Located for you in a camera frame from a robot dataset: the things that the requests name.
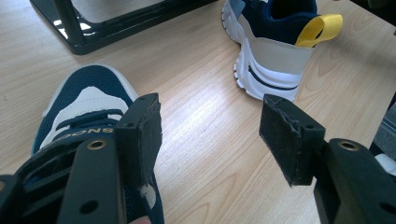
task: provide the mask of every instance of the wooden table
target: wooden table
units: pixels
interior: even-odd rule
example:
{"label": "wooden table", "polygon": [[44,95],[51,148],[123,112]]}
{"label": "wooden table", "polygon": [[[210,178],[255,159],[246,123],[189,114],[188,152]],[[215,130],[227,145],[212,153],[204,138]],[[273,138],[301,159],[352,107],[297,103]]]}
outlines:
{"label": "wooden table", "polygon": [[[224,0],[85,56],[70,53],[26,1],[0,3],[0,174],[14,173],[51,95],[73,70],[105,63],[139,94],[158,92],[163,146],[155,173],[166,223],[319,223],[312,187],[289,188],[258,134],[262,102],[237,88],[240,50],[224,32]],[[295,104],[327,128],[326,140],[370,146],[396,91],[396,36],[353,3],[342,33],[319,44]]]}

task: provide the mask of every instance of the mounting hole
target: mounting hole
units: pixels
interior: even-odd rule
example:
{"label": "mounting hole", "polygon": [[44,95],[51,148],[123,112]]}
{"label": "mounting hole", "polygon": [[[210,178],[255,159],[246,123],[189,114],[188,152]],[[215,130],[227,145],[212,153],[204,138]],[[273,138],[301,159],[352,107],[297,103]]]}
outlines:
{"label": "mounting hole", "polygon": [[106,145],[106,141],[104,141],[104,140],[95,140],[95,141],[90,142],[87,145],[87,148],[90,149],[90,150],[97,150],[97,149],[101,149],[105,145]]}
{"label": "mounting hole", "polygon": [[380,203],[381,208],[393,215],[396,215],[396,207],[390,203]]}
{"label": "mounting hole", "polygon": [[0,191],[6,188],[6,182],[0,180]]}
{"label": "mounting hole", "polygon": [[341,141],[338,143],[338,146],[349,151],[359,151],[359,147],[352,142]]}
{"label": "mounting hole", "polygon": [[89,214],[92,213],[93,211],[96,210],[96,208],[98,208],[99,203],[97,201],[89,201],[87,203],[84,203],[80,208],[79,208],[79,212],[81,214]]}
{"label": "mounting hole", "polygon": [[134,127],[134,123],[126,123],[126,124],[124,124],[124,127],[132,128],[132,127]]}

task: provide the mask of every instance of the navy shoe panel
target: navy shoe panel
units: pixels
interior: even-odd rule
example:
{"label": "navy shoe panel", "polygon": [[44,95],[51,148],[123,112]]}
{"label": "navy shoe panel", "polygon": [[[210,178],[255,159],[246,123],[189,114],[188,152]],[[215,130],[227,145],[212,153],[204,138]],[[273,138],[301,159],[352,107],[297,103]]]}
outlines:
{"label": "navy shoe panel", "polygon": [[105,94],[121,98],[128,106],[133,102],[110,69],[101,65],[89,65],[78,69],[66,80],[49,113],[43,118],[35,138],[33,153],[39,150],[58,113],[73,103],[82,90],[90,86],[96,87]]}

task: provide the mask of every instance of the metal rivet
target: metal rivet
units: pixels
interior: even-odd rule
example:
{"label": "metal rivet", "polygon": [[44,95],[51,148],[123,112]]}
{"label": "metal rivet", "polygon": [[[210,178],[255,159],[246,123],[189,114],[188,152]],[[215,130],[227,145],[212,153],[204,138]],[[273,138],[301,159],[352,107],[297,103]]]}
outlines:
{"label": "metal rivet", "polygon": [[106,141],[104,140],[94,140],[87,145],[89,150],[97,150],[106,146]]}
{"label": "metal rivet", "polygon": [[0,180],[0,191],[6,188],[6,182]]}
{"label": "metal rivet", "polygon": [[346,149],[348,151],[359,151],[359,146],[357,146],[356,144],[352,143],[352,142],[348,142],[348,141],[341,141],[338,143],[338,146],[340,146],[343,149]]}

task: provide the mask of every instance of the shoelace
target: shoelace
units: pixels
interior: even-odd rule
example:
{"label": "shoelace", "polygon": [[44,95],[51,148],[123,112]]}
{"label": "shoelace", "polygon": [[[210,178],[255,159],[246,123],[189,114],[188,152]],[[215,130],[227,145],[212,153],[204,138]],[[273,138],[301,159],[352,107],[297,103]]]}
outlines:
{"label": "shoelace", "polygon": [[101,110],[101,111],[95,111],[91,113],[87,113],[78,117],[75,117],[73,119],[68,119],[63,121],[58,125],[56,130],[62,129],[64,127],[69,126],[70,129],[75,129],[75,128],[89,128],[92,126],[98,126],[98,125],[109,125],[109,126],[114,126],[117,124],[118,120],[117,119],[111,119],[111,115],[119,115],[122,116],[123,113],[119,109],[109,109],[109,110]]}

